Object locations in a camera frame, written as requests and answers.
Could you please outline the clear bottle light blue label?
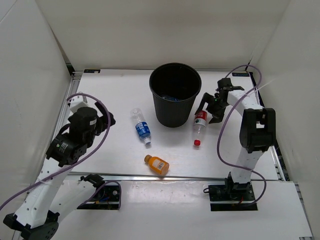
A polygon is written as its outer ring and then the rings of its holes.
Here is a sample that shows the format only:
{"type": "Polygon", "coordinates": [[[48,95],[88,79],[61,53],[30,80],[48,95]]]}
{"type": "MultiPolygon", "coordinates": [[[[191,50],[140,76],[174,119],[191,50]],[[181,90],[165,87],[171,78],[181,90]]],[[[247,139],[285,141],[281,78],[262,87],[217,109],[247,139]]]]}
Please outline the clear bottle light blue label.
{"type": "Polygon", "coordinates": [[[182,98],[174,97],[168,94],[161,94],[160,97],[166,101],[172,101],[172,102],[181,102],[184,100],[182,98]]]}

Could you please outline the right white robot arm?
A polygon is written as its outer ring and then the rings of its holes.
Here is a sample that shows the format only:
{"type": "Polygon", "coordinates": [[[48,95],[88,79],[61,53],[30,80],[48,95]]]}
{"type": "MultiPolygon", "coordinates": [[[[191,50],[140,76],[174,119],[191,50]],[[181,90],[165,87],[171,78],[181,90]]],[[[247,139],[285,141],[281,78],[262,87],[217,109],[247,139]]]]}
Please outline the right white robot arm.
{"type": "Polygon", "coordinates": [[[222,78],[217,82],[214,95],[205,93],[196,111],[198,114],[207,103],[206,111],[212,115],[210,124],[223,121],[226,107],[231,106],[241,116],[239,141],[240,154],[236,164],[231,164],[224,193],[230,200],[238,199],[251,182],[252,170],[259,158],[276,141],[276,112],[264,108],[250,98],[244,88],[232,85],[231,79],[222,78]]]}

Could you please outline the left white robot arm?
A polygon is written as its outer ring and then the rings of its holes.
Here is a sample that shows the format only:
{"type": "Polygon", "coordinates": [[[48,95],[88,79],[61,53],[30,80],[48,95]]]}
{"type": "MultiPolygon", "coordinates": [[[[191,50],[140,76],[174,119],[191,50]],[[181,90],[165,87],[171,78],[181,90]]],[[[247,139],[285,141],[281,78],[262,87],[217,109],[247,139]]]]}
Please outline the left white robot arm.
{"type": "Polygon", "coordinates": [[[69,172],[83,159],[96,136],[107,134],[116,121],[106,106],[95,102],[90,107],[85,101],[69,105],[72,115],[52,140],[37,181],[26,188],[23,204],[4,217],[3,223],[19,231],[25,240],[50,240],[62,220],[90,200],[100,200],[105,194],[105,181],[98,174],[81,176],[77,185],[65,196],[56,194],[69,172]]]}

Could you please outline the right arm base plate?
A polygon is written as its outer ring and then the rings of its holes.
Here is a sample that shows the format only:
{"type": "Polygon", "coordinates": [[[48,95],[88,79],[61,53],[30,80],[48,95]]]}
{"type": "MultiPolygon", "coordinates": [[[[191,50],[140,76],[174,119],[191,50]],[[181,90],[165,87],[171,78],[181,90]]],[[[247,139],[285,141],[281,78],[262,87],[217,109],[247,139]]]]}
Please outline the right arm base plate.
{"type": "Polygon", "coordinates": [[[226,185],[209,185],[203,190],[209,195],[211,212],[257,211],[253,187],[249,184],[246,190],[228,191],[226,185]]]}

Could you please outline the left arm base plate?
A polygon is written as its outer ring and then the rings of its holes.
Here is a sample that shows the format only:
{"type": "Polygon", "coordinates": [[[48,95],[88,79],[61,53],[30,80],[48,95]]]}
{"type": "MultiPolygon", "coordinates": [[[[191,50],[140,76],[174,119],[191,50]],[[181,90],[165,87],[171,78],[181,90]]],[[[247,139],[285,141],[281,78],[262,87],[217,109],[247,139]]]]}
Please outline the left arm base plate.
{"type": "Polygon", "coordinates": [[[122,188],[118,181],[110,180],[89,201],[77,207],[78,210],[120,210],[122,188]]]}

